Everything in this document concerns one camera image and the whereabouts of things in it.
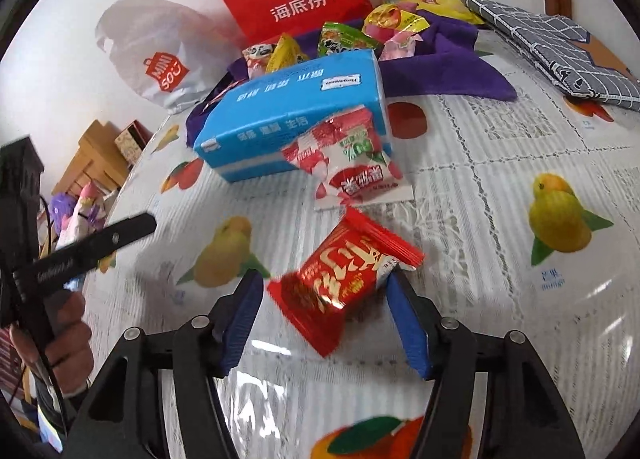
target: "metal screw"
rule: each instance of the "metal screw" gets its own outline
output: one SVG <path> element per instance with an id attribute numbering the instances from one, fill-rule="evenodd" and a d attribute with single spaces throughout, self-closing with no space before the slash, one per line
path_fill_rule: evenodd
<path id="1" fill-rule="evenodd" d="M 138 336 L 140 336 L 140 329 L 137 327 L 129 327 L 129 329 L 124 331 L 125 340 L 135 340 Z"/>
<path id="2" fill-rule="evenodd" d="M 458 320 L 456 320 L 455 318 L 451 318 L 450 316 L 444 317 L 442 320 L 440 320 L 440 323 L 445 329 L 449 329 L 451 331 L 460 327 L 460 322 L 458 322 Z"/>
<path id="3" fill-rule="evenodd" d="M 196 316 L 193 320 L 191 320 L 191 326 L 194 329 L 202 329 L 209 325 L 209 317 L 201 314 L 200 316 Z"/>
<path id="4" fill-rule="evenodd" d="M 520 331 L 511 331 L 509 333 L 509 338 L 515 344 L 523 344 L 527 341 L 527 337 L 522 334 Z"/>

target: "white plastic bag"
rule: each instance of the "white plastic bag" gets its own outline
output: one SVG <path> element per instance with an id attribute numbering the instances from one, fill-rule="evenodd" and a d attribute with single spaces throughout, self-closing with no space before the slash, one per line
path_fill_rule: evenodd
<path id="1" fill-rule="evenodd" d="M 119 0 L 95 28 L 98 47 L 137 94 L 168 109 L 190 109 L 241 54 L 208 18 L 166 0 Z"/>

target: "fruit print tablecloth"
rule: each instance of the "fruit print tablecloth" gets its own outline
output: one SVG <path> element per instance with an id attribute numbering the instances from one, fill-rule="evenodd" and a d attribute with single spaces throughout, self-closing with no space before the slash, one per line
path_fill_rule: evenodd
<path id="1" fill-rule="evenodd" d="M 425 252 L 410 280 L 443 315 L 528 334 L 587 457 L 604 458 L 640 409 L 640 117 L 564 100 L 494 33 L 482 31 L 477 49 L 518 101 L 390 100 L 394 158 L 415 200 L 366 213 Z M 340 217 L 314 211 L 303 172 L 227 184 L 185 146 L 185 120 L 166 120 L 111 215 L 149 210 L 155 235 L 86 280 L 97 366 L 127 327 L 171 330 L 208 312 L 247 267 L 265 277 L 296 269 Z M 183 457 L 170 375 L 163 386 L 172 457 Z M 323 360 L 265 295 L 239 366 L 217 386 L 239 455 L 251 459 L 401 459 L 431 390 L 406 365 L 382 297 Z"/>

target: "yellow chip bag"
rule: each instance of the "yellow chip bag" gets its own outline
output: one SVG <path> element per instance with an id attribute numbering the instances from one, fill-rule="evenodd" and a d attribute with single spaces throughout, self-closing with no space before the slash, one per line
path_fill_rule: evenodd
<path id="1" fill-rule="evenodd" d="M 265 74 L 274 73 L 285 67 L 292 67 L 295 64 L 306 62 L 307 60 L 309 60 L 309 58 L 302 52 L 298 42 L 290 35 L 283 33 L 280 40 L 278 40 L 276 49 L 273 50 L 273 54 L 265 69 Z"/>
<path id="2" fill-rule="evenodd" d="M 362 32 L 379 42 L 386 42 L 401 31 L 419 33 L 428 27 L 429 22 L 423 17 L 404 11 L 395 4 L 383 4 L 364 19 Z"/>
<path id="3" fill-rule="evenodd" d="M 383 0 L 384 4 L 395 4 L 407 12 L 423 9 L 433 14 L 464 20 L 473 25 L 482 25 L 484 20 L 469 11 L 460 0 Z"/>

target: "human hand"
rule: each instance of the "human hand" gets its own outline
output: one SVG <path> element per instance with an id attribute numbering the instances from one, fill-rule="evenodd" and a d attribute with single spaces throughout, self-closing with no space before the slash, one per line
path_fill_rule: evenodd
<path id="1" fill-rule="evenodd" d="M 63 394 L 80 391 L 94 368 L 94 354 L 89 346 L 91 329 L 82 322 L 84 296 L 71 293 L 58 311 L 58 322 L 65 328 L 45 349 L 45 354 Z M 11 341 L 22 361 L 32 370 L 38 361 L 38 350 L 31 337 L 12 325 Z"/>

